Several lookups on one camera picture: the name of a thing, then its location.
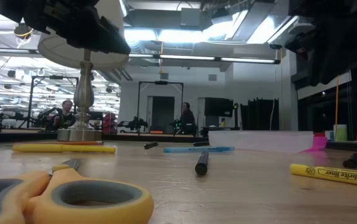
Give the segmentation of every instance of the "doorway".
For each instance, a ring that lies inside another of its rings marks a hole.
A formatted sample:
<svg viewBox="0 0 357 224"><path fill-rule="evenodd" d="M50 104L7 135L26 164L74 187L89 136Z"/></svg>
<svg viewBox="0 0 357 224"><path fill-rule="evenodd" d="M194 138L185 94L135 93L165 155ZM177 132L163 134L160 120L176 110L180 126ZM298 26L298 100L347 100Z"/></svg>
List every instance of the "doorway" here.
<svg viewBox="0 0 357 224"><path fill-rule="evenodd" d="M173 96L149 96L148 97L148 118L150 131L162 131L165 134L172 134L173 127L170 125L174 121Z"/></svg>

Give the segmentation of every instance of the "lamp base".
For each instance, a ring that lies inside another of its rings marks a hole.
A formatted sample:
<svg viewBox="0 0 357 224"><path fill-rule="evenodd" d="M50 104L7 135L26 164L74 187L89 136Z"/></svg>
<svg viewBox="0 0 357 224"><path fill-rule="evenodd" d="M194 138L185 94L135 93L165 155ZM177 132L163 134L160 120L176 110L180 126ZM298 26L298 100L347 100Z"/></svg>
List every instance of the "lamp base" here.
<svg viewBox="0 0 357 224"><path fill-rule="evenodd" d="M60 129L58 141L102 141L102 131L91 129Z"/></svg>

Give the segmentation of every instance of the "wooden table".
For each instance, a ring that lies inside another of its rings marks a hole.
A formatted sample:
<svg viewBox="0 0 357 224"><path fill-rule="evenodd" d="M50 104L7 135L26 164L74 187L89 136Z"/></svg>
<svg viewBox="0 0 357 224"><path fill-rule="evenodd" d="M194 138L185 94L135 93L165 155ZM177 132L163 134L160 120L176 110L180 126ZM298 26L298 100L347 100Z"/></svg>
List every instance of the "wooden table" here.
<svg viewBox="0 0 357 224"><path fill-rule="evenodd" d="M165 154L160 143L108 142L114 154L12 153L0 144L0 178L49 169L82 158L78 172L148 189L155 201L150 223L350 223L357 224L357 185L290 175L291 163L341 167L351 152L284 154L236 150L210 154L209 172L197 177L199 154Z"/></svg>

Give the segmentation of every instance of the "scissor blade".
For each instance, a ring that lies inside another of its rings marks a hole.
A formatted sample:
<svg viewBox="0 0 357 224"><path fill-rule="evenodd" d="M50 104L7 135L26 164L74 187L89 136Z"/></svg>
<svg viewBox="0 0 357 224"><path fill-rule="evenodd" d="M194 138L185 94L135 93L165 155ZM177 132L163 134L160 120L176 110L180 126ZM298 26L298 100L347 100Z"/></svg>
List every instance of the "scissor blade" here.
<svg viewBox="0 0 357 224"><path fill-rule="evenodd" d="M69 159L68 161L65 161L61 164L66 164L70 168L73 168L74 170L77 170L80 167L81 164L81 159ZM49 170L49 176L52 177L52 169Z"/></svg>

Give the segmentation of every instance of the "scissor handle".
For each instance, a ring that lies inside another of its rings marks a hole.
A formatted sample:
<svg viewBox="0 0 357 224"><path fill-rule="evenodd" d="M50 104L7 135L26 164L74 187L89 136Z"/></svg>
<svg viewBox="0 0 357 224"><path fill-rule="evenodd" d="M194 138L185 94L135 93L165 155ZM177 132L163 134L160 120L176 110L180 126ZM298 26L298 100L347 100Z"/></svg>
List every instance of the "scissor handle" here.
<svg viewBox="0 0 357 224"><path fill-rule="evenodd" d="M28 200L41 194L48 182L48 172L42 170L0 179L0 224L24 224Z"/></svg>
<svg viewBox="0 0 357 224"><path fill-rule="evenodd" d="M106 205L81 206L77 202ZM43 223L148 223L153 199L142 187L123 182L89 179L74 169L54 172L47 189L36 200L35 224Z"/></svg>

